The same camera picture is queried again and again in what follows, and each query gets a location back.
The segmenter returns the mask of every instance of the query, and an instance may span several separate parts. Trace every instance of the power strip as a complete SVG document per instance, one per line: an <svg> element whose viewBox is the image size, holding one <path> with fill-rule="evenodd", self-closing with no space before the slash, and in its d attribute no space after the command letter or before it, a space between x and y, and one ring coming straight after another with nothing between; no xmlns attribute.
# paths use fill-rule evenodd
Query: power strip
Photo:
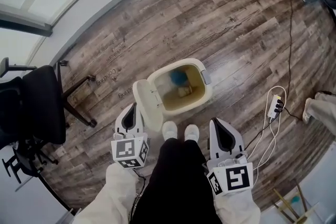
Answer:
<svg viewBox="0 0 336 224"><path fill-rule="evenodd" d="M277 94L273 95L272 103L271 106L269 107L267 116L271 119L275 119L275 117L278 115L279 111L278 108L276 107L278 103L278 100L281 100L281 97Z"/></svg>

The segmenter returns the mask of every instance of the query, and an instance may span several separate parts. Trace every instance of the electrical cable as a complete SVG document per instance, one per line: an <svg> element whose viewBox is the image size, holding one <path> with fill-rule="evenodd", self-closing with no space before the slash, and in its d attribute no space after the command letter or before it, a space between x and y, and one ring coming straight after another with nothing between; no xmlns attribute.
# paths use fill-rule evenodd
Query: electrical cable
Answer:
<svg viewBox="0 0 336 224"><path fill-rule="evenodd" d="M279 106L277 105L277 108L281 107L281 110L277 110L277 111L278 111L278 114L274 117L274 119L271 118L271 119L269 120L269 124L265 127L265 122L266 122L266 112L267 112L267 105L268 105L268 97L269 97L269 93L271 92L271 90L273 90L273 89L275 89L275 88L281 88L281 89L284 91L284 93L285 93L285 102L283 103L283 102L281 102L281 100L278 101L278 103L283 104L283 106L281 107L280 105L279 105ZM284 87L282 87L282 86L274 86L274 87L272 87L271 89L269 89L269 91L267 92L266 106L265 106L265 115L264 115L264 124L263 124L263 127L262 127L261 137L260 137L260 139L258 140L258 142L257 142L257 144L255 145L253 151L251 152L251 154L248 156L247 159L249 160L249 159L251 158L251 156L253 155L254 151L256 150L256 148L257 148L259 142L261 141L261 139L262 139L262 137L263 137L263 135L264 135L264 130L265 130L268 126L269 126L269 128L270 128L270 130L271 130L271 133L272 133L272 135L273 135L273 139L272 139L272 141L269 143L267 149L264 151L264 153L263 153L263 155L262 155L262 157L261 157L261 159L260 159L260 161L259 161L257 167L253 169L253 170L257 170L257 177L256 177L256 180L255 180L253 186L256 184L256 182L257 182L257 180L258 180L258 176L259 176L259 167L263 166L265 163L268 162L268 160L270 159L270 157L271 157L271 155L272 155L272 153L273 153L273 151L274 151L274 149L275 149L275 146L276 146L276 137L277 137L277 135L278 135L278 133L279 133L279 130L280 130L281 112L282 112L283 109L285 108L285 106L286 106L286 102L287 102L287 93L286 93L286 90L284 89ZM272 130L272 128L271 128L271 123L272 123L277 117L279 117L278 131L277 131L276 134L274 134L274 132L273 132L273 130ZM272 149L271 153L269 154L267 160L266 160L264 163L260 164L261 161L263 160L265 154L267 153L269 147L270 147L271 144L273 143L273 141L274 141L274 146L273 146L273 149Z"/></svg>
<svg viewBox="0 0 336 224"><path fill-rule="evenodd" d="M267 113L267 105L268 105L268 97L269 97L269 93L271 92L271 90L273 90L273 89L275 89L275 88L281 88L283 91L284 91L284 93L285 93L285 103L283 104L283 108L286 106L286 102L287 102L287 93L286 93L286 90L284 89L284 87L282 87L282 86L274 86L274 87L272 87L271 89L269 89L269 91L267 92L267 97L266 97L266 106L265 106L265 115L264 115L264 123L263 123L263 127L262 127L262 131L261 131L261 137L259 138L259 140L258 140L258 142L257 142L257 144L255 145L255 147L253 148L253 150L252 150L252 152L251 152L251 154L248 156L248 160L251 158L251 156L253 155L253 153L254 153L254 151L256 150L256 148L257 148L257 146L258 146L258 144L260 143L260 141L261 141L261 139L263 138L263 135L264 135L264 130L265 130L265 122L266 122L266 113ZM280 122L280 120L281 120L281 111L279 111L279 113L278 113L278 115L279 115L279 122Z"/></svg>
<svg viewBox="0 0 336 224"><path fill-rule="evenodd" d="M289 57L288 57L288 75L289 75L289 80L288 80L288 87L287 87L288 96L289 96L289 94L290 94L290 83L291 83L291 66L290 66L290 63L291 63L292 44L293 44L293 37L292 37L293 4L292 4L292 0L290 0L290 9L291 9L291 13L290 13L290 26L289 26L290 44L289 44ZM256 147L258 146L259 142L261 141L261 139L262 139L262 137L263 137L263 135L264 135L264 130L265 130L267 127L270 128L271 133L272 133L272 135L273 135L273 139L272 139L272 141L270 142L270 144L268 145L268 147L267 147L267 149L265 150L264 154L262 155L262 157L261 157L261 159L260 159L260 161L259 161L257 167L254 169L254 170L257 170L257 178L256 178L256 181L254 182L253 186L256 184L256 182L257 182L257 180L258 180L259 167L263 166L265 163L268 162L268 160L270 159L270 157L271 157L271 155L272 155L272 153L273 153L273 151L274 151L274 149L275 149L275 146L276 146L276 136L278 135L278 133L279 133L279 129L280 129L281 112L285 109L285 110L288 112L288 114L289 114L290 116L293 116L293 117L297 118L298 120L301 120L299 117L297 117L297 116L295 116L295 115L292 115L292 114L289 112L289 110L288 110L287 108L285 108L286 101L287 101L286 91L285 91L285 103L283 104L283 107L282 107L281 111L279 111L279 113L277 114L277 116L276 116L273 120L270 119L269 124L265 127L266 111L267 111L267 103L268 103L268 95L269 95L269 92L270 92L272 89L276 88L276 87L280 87L280 88L282 88L282 89L285 91L285 89L284 89L283 87L281 87L281 86L275 86L275 87L271 88L271 89L268 91L268 93L267 93L267 98L266 98L266 108L265 108L264 124L263 124L262 130L261 130L261 131L260 131L260 132L259 132L253 139L252 139L252 141L250 141L250 143L249 143L249 144L247 145L247 147L245 148L245 149L247 149L247 148L250 146L250 144L251 144L251 143L258 137L258 135L261 133L261 137L260 137L260 139L258 140L257 144L255 145L255 147L254 147L252 153L251 153L250 156L248 157L248 159L249 159L249 158L252 156L253 152L255 151ZM274 132L273 132L273 130L272 130L272 128L271 128L271 123L272 123L277 117L279 117L278 131L277 131L276 134L274 134ZM265 162L263 162L263 163L260 165L260 163L261 163L261 161L262 161L264 155L265 155L266 152L268 151L268 149L269 149L269 147L271 146L271 144L272 144L273 141L274 141L274 146L273 146L273 149L272 149L271 153L269 154L267 160L266 160Z"/></svg>
<svg viewBox="0 0 336 224"><path fill-rule="evenodd" d="M144 176L139 175L139 174L135 171L135 169L133 169L133 171L137 174L137 176L139 176L139 177L141 177L141 178L143 179L143 186L142 186L142 188L141 188L141 190L140 190L138 196L134 199L134 202L133 202L133 205L132 205L132 209L131 209L130 222L132 222L132 218L133 218L133 210L134 210L134 208L135 208L135 205L136 205L138 199L140 198L140 195L142 194L142 192L143 192L143 190L144 190L144 188L145 188L145 185L146 185L146 178L145 178Z"/></svg>
<svg viewBox="0 0 336 224"><path fill-rule="evenodd" d="M287 111L287 113L288 113L290 116L292 116L292 117L294 117L294 118L297 118L299 121L302 121L302 119L300 119L298 116L295 116L295 115L291 114L291 113L288 111L287 108L285 108L285 110Z"/></svg>
<svg viewBox="0 0 336 224"><path fill-rule="evenodd" d="M326 95L334 95L334 96L336 96L336 94L334 94L334 93L332 93L330 91L317 91L317 92L321 92L321 93L324 93Z"/></svg>

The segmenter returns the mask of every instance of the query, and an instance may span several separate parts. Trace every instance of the black pants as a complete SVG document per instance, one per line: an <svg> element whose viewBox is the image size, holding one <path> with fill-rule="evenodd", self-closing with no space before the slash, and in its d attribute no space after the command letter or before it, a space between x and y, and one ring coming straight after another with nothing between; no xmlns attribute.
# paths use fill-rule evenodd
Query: black pants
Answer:
<svg viewBox="0 0 336 224"><path fill-rule="evenodd" d="M205 162L195 141L168 139L131 223L222 223L204 175Z"/></svg>

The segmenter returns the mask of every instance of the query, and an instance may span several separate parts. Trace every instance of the wooden stick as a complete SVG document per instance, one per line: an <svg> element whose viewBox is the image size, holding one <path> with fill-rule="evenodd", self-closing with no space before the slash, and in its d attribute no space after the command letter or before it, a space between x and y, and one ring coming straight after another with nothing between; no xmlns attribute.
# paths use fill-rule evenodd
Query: wooden stick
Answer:
<svg viewBox="0 0 336 224"><path fill-rule="evenodd" d="M303 224L306 223L306 221L308 220L308 218L306 216L304 216L302 219L300 219L297 223L298 224Z"/></svg>
<svg viewBox="0 0 336 224"><path fill-rule="evenodd" d="M280 195L280 193L277 192L276 189L273 189L273 191L275 192L276 195L278 195L278 197L282 200L282 202L287 206L287 208L289 209L289 211L291 211L293 213L293 215L299 219L300 216L294 211L294 209L290 206L290 204L283 198L283 196Z"/></svg>
<svg viewBox="0 0 336 224"><path fill-rule="evenodd" d="M307 209L306 200L305 200L305 198L304 198L304 196L303 196L303 193L302 193L302 190L301 190L301 188L300 188L300 185L299 185L299 183L296 181L296 179L295 179L295 183L296 183L296 185L297 185L297 187L298 187L298 190L299 190L299 193L300 193L300 196L301 196L301 200L302 200L302 203L303 203L303 207L305 208L305 212L307 212L308 209Z"/></svg>
<svg viewBox="0 0 336 224"><path fill-rule="evenodd" d="M277 204L275 202L273 202L274 206L279 209L279 206L277 206ZM279 210L284 216L285 218L287 218L291 223L294 223L295 221L289 216L287 215L284 211L282 210Z"/></svg>

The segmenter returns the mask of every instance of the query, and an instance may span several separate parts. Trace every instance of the open trash can lid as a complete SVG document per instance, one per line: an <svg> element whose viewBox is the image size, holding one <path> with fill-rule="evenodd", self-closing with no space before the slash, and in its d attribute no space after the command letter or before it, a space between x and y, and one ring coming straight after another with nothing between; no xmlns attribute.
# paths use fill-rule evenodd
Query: open trash can lid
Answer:
<svg viewBox="0 0 336 224"><path fill-rule="evenodd" d="M163 124L163 113L154 91L145 79L138 80L133 84L134 98L145 124L150 129L159 132Z"/></svg>

